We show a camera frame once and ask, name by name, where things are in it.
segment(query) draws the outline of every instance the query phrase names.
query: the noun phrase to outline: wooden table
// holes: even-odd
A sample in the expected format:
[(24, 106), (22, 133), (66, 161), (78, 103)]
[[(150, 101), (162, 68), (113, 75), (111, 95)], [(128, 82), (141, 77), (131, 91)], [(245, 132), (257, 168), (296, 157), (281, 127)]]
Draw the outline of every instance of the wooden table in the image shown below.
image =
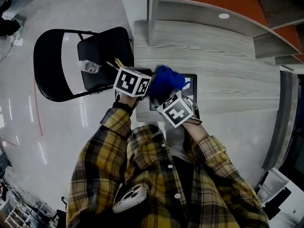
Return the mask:
[[(280, 69), (255, 58), (252, 38), (211, 26), (156, 21), (154, 44), (148, 46), (147, 21), (135, 22), (134, 66), (167, 65), (197, 74), (200, 115), (278, 110)], [(163, 121), (146, 98), (136, 107), (139, 122)]]

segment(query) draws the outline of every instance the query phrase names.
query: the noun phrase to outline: red line on floor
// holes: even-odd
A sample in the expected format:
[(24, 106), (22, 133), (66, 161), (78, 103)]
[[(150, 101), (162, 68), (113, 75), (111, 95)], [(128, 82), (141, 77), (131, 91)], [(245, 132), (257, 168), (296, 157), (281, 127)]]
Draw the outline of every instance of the red line on floor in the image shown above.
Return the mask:
[(37, 104), (36, 80), (35, 80), (35, 77), (34, 77), (34, 94), (35, 94), (35, 103), (36, 103), (36, 111), (37, 111), (37, 118), (38, 118), (39, 128), (40, 128), (41, 136), (43, 136), (42, 128), (41, 128), (41, 123), (40, 123), (40, 117), (39, 117), (39, 111), (38, 111), (38, 104)]
[(5, 142), (8, 142), (8, 143), (11, 144), (11, 145), (14, 145), (14, 146), (17, 147), (17, 145), (13, 144), (12, 142), (9, 142), (9, 141), (7, 141), (7, 140), (5, 140), (5, 139), (2, 139), (2, 138), (0, 138), (0, 139), (3, 140), (3, 141), (5, 141)]

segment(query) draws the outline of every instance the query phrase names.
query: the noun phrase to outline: black wristband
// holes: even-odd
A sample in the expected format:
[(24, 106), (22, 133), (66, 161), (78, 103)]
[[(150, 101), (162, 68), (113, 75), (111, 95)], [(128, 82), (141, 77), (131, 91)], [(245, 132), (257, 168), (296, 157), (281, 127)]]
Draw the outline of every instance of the black wristband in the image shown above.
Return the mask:
[(125, 110), (128, 113), (129, 116), (131, 116), (132, 112), (133, 112), (132, 108), (129, 105), (124, 104), (124, 103), (120, 103), (120, 102), (114, 102), (112, 107), (113, 108), (121, 108), (121, 109)]

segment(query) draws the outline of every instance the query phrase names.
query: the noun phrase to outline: white box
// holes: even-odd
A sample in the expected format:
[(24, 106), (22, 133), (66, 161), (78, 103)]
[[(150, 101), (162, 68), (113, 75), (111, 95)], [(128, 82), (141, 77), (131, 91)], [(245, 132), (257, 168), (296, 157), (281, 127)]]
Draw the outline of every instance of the white box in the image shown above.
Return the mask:
[(132, 97), (144, 96), (151, 77), (129, 67), (119, 68), (113, 89)]
[(173, 127), (178, 127), (193, 116), (192, 104), (180, 90), (161, 104), (157, 111)]

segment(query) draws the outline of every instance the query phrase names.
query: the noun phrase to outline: white wall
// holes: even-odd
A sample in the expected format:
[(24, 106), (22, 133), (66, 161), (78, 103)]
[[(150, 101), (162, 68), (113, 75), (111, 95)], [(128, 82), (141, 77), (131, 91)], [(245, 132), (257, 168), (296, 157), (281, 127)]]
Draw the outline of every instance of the white wall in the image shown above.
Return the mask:
[(134, 21), (147, 19), (147, 2), (148, 0), (123, 0), (123, 5), (130, 28), (134, 37)]
[(279, 207), (281, 211), (269, 222), (270, 228), (292, 227), (291, 223), (286, 219), (288, 216), (298, 223), (304, 217), (304, 192), (292, 181), (289, 181), (286, 187), (291, 191), (291, 194)]

